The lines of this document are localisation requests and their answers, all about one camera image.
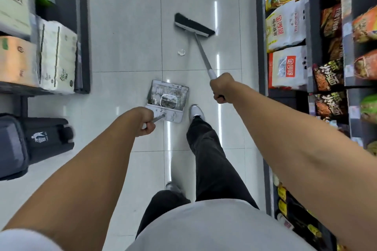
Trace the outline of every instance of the shoe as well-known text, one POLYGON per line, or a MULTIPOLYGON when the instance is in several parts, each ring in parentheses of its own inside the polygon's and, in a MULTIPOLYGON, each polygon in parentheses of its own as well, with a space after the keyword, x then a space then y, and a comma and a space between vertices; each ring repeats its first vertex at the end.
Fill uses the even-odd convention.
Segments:
POLYGON ((190 109, 188 110, 188 118, 190 119, 190 123, 192 122, 195 116, 199 116, 203 121, 205 121, 203 111, 196 104, 191 105, 190 109))
POLYGON ((177 192, 177 193, 181 193, 184 195, 184 191, 181 190, 176 184, 174 184, 173 182, 168 182, 165 186, 165 190, 170 190, 172 192, 177 192))

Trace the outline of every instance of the shirt sleeve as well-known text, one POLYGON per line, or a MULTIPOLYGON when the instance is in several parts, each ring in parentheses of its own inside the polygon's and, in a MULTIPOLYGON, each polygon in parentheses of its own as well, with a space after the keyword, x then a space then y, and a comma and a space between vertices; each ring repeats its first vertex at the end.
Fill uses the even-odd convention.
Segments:
POLYGON ((63 251, 46 236, 27 229, 0 232, 0 251, 63 251))

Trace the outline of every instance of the leg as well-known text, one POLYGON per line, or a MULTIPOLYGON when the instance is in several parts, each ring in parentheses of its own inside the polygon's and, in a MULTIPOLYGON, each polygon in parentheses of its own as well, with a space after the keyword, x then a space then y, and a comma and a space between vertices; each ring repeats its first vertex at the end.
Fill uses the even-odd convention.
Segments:
POLYGON ((196 158, 196 201, 233 198, 258 208, 241 177, 225 157, 216 132, 201 117, 194 117, 187 132, 187 141, 196 158))
POLYGON ((162 190, 156 193, 152 200, 150 201, 147 209, 144 212, 143 218, 141 219, 138 232, 136 237, 148 226, 149 223, 167 213, 168 211, 179 207, 184 204, 189 204, 189 201, 182 192, 176 190, 162 190))

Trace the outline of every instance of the black trash can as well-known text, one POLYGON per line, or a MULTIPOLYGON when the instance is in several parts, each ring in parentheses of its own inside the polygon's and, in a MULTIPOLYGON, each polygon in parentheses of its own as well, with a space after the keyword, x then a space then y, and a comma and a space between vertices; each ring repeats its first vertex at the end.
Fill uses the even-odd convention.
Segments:
POLYGON ((0 181, 21 177, 29 165, 72 150, 72 139, 66 119, 0 114, 0 181))

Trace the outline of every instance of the person's left hand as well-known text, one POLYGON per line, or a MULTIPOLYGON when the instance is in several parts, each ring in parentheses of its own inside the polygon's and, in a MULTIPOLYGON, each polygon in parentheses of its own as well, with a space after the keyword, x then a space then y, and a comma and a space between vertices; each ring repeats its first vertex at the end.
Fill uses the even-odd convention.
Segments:
POLYGON ((137 113, 141 120, 138 131, 136 132, 136 137, 151 134, 156 128, 156 125, 150 122, 153 120, 153 111, 145 107, 135 107, 131 109, 131 111, 137 113), (144 123, 147 124, 147 128, 142 129, 144 123))

